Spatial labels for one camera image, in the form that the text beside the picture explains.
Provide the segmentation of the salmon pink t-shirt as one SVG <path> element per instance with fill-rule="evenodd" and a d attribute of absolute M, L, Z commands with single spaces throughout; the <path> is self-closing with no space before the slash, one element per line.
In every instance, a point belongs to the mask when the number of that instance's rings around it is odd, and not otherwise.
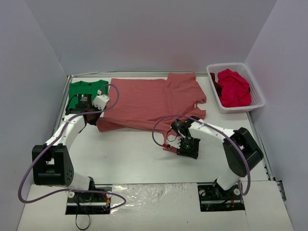
<path fill-rule="evenodd" d="M 205 118 L 198 104 L 206 95 L 196 81 L 195 73 L 169 73 L 167 79 L 111 80 L 109 106 L 96 123 L 99 132 L 122 128 L 145 131 L 155 129 L 164 137 L 180 115 Z"/>

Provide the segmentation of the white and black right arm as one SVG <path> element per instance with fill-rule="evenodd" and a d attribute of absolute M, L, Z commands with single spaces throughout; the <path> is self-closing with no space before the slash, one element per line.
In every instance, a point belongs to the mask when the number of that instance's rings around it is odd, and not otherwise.
<path fill-rule="evenodd" d="M 176 133 L 174 141 L 167 141 L 167 147 L 176 148 L 177 155 L 197 159 L 199 142 L 207 141 L 223 149 L 228 163 L 226 171 L 213 182 L 213 192 L 224 199 L 241 178 L 251 179 L 250 171 L 264 158 L 259 145 L 246 128 L 232 130 L 205 124 L 192 116 L 185 121 L 176 119 L 171 124 Z"/>

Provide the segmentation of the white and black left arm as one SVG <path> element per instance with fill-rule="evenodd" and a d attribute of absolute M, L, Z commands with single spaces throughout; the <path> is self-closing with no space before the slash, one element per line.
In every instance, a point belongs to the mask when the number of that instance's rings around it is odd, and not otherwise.
<path fill-rule="evenodd" d="M 43 145 L 35 145 L 32 149 L 32 159 L 39 154 L 42 157 L 33 166 L 33 178 L 36 185 L 58 186 L 70 190 L 80 190 L 79 195 L 85 201 L 92 201 L 97 195 L 97 189 L 92 177 L 86 177 L 74 171 L 69 150 L 77 135 L 86 125 L 95 125 L 110 98 L 90 94 L 77 94 L 75 107 L 65 109 L 63 122 L 54 135 Z"/>

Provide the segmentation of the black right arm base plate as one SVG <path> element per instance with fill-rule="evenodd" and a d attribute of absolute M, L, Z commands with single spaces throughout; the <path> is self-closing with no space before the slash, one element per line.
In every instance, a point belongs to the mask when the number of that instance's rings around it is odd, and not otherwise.
<path fill-rule="evenodd" d="M 220 193 L 212 183 L 197 184 L 201 212 L 245 211 L 238 184 Z"/>

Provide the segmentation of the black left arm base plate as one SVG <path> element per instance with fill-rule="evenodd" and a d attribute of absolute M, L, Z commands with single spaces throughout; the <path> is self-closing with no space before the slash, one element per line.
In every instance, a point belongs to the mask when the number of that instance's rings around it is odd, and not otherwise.
<path fill-rule="evenodd" d="M 69 192 L 66 215 L 107 215 L 110 214 L 111 196 L 100 193 Z"/>

